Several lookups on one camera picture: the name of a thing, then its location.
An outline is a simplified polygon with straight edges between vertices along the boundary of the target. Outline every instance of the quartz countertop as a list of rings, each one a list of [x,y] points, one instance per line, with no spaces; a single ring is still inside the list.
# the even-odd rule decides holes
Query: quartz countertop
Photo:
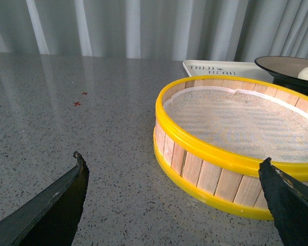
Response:
[[[272,221],[209,207],[153,152],[155,101],[181,61],[0,53],[0,220],[75,166],[90,176],[73,245],[282,245]]]

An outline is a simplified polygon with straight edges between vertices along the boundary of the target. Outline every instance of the white mesh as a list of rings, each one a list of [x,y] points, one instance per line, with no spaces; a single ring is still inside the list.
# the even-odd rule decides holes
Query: white mesh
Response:
[[[169,117],[216,147],[259,159],[308,162],[308,114],[253,91],[193,87],[164,104]]]

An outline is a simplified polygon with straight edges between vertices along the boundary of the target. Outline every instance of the yellow plastic band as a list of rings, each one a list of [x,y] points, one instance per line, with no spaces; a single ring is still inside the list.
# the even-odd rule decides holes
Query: yellow plastic band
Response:
[[[227,213],[231,213],[234,215],[251,218],[251,219],[261,219],[261,220],[273,220],[273,217],[268,209],[259,209],[253,207],[247,207],[240,204],[236,204],[230,201],[223,200],[219,197],[216,197],[210,193],[207,193],[193,184],[189,183],[185,179],[183,179],[180,175],[178,175],[164,160],[163,156],[159,152],[158,146],[155,140],[154,134],[154,152],[155,156],[160,164],[162,170],[165,174],[183,191],[193,196],[197,200],[214,207],[216,209],[225,211]]]
[[[202,79],[223,79],[223,80],[239,80],[249,83],[255,83],[259,85],[268,86],[271,88],[278,89],[280,91],[287,92],[291,95],[300,97],[304,100],[308,101],[308,96],[305,96],[296,91],[254,80],[249,78],[241,78],[241,77],[233,77],[233,76],[214,76],[214,75],[206,75],[206,76],[195,76],[188,77],[172,82],[162,89],[160,92],[157,101],[156,101],[156,119],[163,131],[177,144],[179,144],[183,149],[187,152],[191,152],[193,155],[200,157],[201,159],[213,163],[217,166],[220,166],[224,169],[230,170],[232,172],[236,172],[239,174],[259,177],[259,163],[263,160],[251,158],[243,155],[239,155],[213,145],[204,142],[185,130],[179,127],[165,112],[163,108],[163,95],[172,87],[177,86],[178,84],[185,83],[188,81],[194,80],[202,80]],[[299,181],[308,181],[308,162],[307,163],[287,163],[287,162],[272,162],[273,165],[293,176],[295,179]]]

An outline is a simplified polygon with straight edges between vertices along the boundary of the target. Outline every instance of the curtain fold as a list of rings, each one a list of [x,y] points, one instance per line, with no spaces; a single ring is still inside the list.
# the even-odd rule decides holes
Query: curtain fold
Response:
[[[308,58],[308,0],[0,0],[0,52]]]

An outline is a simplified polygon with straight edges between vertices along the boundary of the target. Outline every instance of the black plate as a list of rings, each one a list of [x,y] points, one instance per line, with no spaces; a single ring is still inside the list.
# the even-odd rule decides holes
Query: black plate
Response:
[[[308,80],[298,78],[300,71],[308,67],[308,59],[288,56],[263,56],[255,59],[255,64],[274,77],[273,84],[308,96]]]

